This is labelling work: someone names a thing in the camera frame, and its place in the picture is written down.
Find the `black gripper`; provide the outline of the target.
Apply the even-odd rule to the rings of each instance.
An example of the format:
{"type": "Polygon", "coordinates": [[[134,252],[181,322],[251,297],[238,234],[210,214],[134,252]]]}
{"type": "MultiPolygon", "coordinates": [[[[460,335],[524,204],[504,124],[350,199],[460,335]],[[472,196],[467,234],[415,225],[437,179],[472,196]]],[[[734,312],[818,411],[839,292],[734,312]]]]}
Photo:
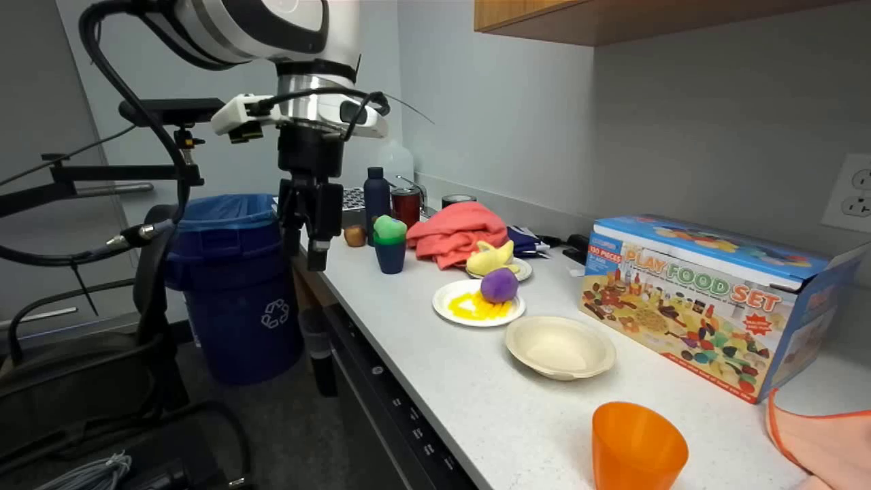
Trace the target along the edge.
{"type": "Polygon", "coordinates": [[[342,141],[306,124],[283,124],[277,139],[281,218],[287,230],[306,225],[306,270],[323,271],[330,241],[340,229],[342,191],[340,173],[342,141]]]}

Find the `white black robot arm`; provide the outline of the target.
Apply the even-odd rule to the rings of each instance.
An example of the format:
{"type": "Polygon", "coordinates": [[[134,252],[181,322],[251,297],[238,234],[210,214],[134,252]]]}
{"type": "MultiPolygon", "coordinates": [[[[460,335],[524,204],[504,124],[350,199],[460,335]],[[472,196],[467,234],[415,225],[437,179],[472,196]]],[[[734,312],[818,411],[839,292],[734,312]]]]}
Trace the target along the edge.
{"type": "Polygon", "coordinates": [[[125,8],[191,66],[275,66],[271,93],[228,97],[210,124],[234,145],[266,124],[277,130],[283,245],[323,271],[342,225],[342,147],[350,135],[380,135],[388,115],[384,93],[357,83],[360,0],[125,0],[125,8]]]}

